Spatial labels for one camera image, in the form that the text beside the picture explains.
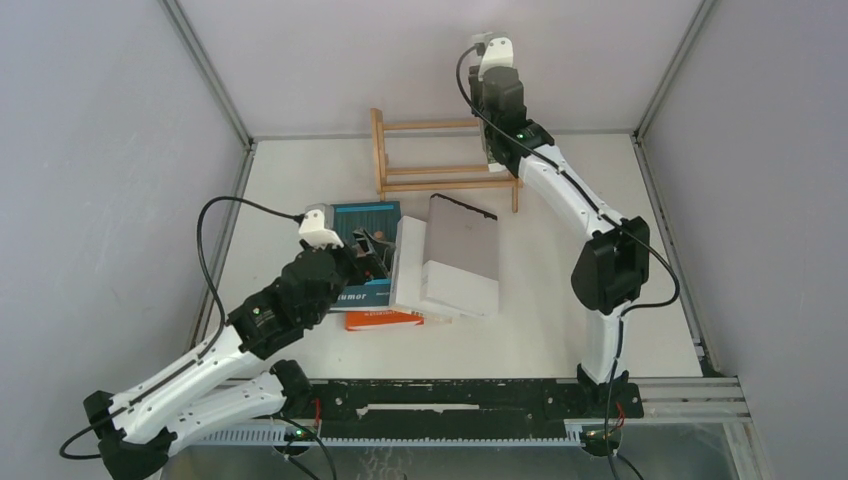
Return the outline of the white Singularity palm book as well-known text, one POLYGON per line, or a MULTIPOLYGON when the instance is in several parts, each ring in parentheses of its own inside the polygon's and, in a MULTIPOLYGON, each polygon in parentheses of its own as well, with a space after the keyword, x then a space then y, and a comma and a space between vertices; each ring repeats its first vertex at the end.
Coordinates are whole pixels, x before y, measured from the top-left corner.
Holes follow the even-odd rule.
POLYGON ((482 144, 482 151, 484 153, 487 169, 490 173, 501 173, 505 172, 507 168, 502 165, 496 158, 492 150, 492 144, 490 142, 489 136, 489 126, 482 119, 478 119, 479 130, 480 130, 480 138, 482 144))

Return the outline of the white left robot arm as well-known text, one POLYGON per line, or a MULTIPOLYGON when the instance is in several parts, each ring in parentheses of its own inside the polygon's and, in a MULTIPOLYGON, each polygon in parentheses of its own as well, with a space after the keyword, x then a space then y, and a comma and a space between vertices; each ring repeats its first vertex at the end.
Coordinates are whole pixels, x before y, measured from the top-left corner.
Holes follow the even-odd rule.
POLYGON ((145 479, 217 430, 258 416, 305 414, 312 387, 294 360, 280 360, 227 390, 218 387, 302 339, 346 287, 387 278, 384 257, 365 240, 305 248, 234 309, 219 334, 128 391, 89 395, 84 409, 110 476, 145 479))

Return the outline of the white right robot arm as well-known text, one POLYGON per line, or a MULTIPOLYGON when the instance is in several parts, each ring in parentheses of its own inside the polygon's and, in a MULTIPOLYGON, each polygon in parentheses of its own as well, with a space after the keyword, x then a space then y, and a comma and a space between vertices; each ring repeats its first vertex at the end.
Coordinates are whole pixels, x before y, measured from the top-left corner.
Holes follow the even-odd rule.
POLYGON ((627 373, 620 364, 625 320, 649 278, 650 228, 639 216, 608 208, 568 164, 553 137, 527 116, 524 86, 511 66, 469 70, 460 92, 480 120, 483 149, 491 164, 539 193, 582 235, 571 274, 575 296, 586 309, 587 349, 578 376, 578 402, 592 416, 618 400, 615 384, 627 373))

